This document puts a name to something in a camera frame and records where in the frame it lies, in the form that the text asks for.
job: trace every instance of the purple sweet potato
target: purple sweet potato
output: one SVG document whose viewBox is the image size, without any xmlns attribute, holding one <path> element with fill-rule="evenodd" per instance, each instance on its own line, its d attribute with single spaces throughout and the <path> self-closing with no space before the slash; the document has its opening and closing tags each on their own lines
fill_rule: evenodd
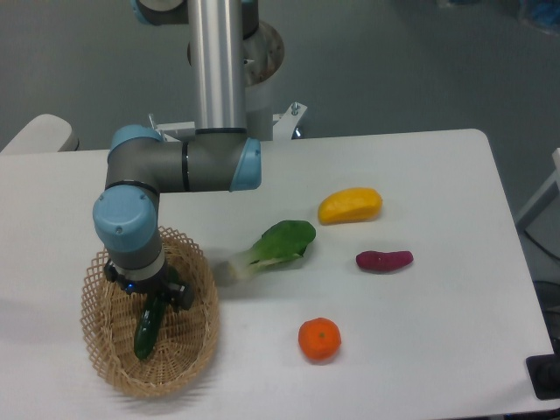
<svg viewBox="0 0 560 420">
<path fill-rule="evenodd" d="M 378 252 L 365 251 L 356 256 L 356 263 L 362 270 L 388 273 L 406 267 L 414 261 L 410 251 Z"/>
</svg>

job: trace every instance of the orange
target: orange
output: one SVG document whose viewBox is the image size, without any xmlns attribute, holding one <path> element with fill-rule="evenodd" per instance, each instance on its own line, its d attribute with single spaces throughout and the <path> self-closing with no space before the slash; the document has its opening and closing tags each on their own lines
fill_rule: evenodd
<svg viewBox="0 0 560 420">
<path fill-rule="evenodd" d="M 305 356 L 312 361 L 323 361 L 332 357 L 342 342 L 339 328 L 327 318 L 304 322 L 299 328 L 297 340 Z"/>
</svg>

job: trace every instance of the blue joint cap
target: blue joint cap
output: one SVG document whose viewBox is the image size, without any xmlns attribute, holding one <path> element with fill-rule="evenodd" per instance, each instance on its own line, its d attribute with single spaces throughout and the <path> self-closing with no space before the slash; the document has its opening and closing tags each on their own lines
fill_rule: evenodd
<svg viewBox="0 0 560 420">
<path fill-rule="evenodd" d="M 138 22 L 144 25 L 152 25 L 140 11 L 137 0 L 130 0 L 130 7 L 132 7 L 132 11 L 134 11 L 134 16 L 136 16 Z"/>
<path fill-rule="evenodd" d="M 229 191 L 255 190 L 263 179 L 261 172 L 261 142 L 248 138 L 241 152 Z"/>
<path fill-rule="evenodd" d="M 140 188 L 117 185 L 95 202 L 94 224 L 97 236 L 107 249 L 128 253 L 148 243 L 158 230 L 158 216 Z"/>
<path fill-rule="evenodd" d="M 164 139 L 161 135 L 155 131 L 154 129 L 149 129 L 148 127 L 143 127 L 142 125 L 125 125 L 121 129 L 118 129 L 115 134 L 113 135 L 113 141 L 111 142 L 111 150 L 108 152 L 111 155 L 111 152 L 120 146 L 123 143 L 128 142 L 129 140 L 134 140 L 135 138 L 153 138 L 159 142 L 163 142 Z"/>
</svg>

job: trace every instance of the robotic arm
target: robotic arm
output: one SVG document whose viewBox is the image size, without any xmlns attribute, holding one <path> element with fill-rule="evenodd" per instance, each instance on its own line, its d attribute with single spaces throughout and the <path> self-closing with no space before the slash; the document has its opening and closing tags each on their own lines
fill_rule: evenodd
<svg viewBox="0 0 560 420">
<path fill-rule="evenodd" d="M 193 291 L 168 279 L 158 232 L 161 193 L 237 191 L 261 183 L 260 143 L 248 138 L 243 36 L 258 30 L 257 1 L 131 0 L 153 25 L 190 21 L 197 86 L 195 138 L 166 142 L 154 129 L 119 129 L 108 154 L 105 192 L 94 204 L 95 231 L 109 261 L 105 275 L 127 293 L 159 293 L 188 309 Z"/>
</svg>

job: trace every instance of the gray floor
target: gray floor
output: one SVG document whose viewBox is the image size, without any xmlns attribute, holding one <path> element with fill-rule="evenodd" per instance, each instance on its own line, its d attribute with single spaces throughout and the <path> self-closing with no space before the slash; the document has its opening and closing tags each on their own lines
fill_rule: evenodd
<svg viewBox="0 0 560 420">
<path fill-rule="evenodd" d="M 518 24 L 517 0 L 440 10 L 431 0 L 261 0 L 283 36 L 275 112 L 310 107 L 306 137 L 476 128 L 512 213 L 560 146 L 560 37 Z M 0 3 L 0 149 L 33 117 L 69 121 L 84 149 L 130 123 L 191 121 L 186 27 L 149 27 L 129 2 Z M 560 203 L 531 230 L 560 254 Z M 534 278 L 560 268 L 523 245 Z"/>
</svg>

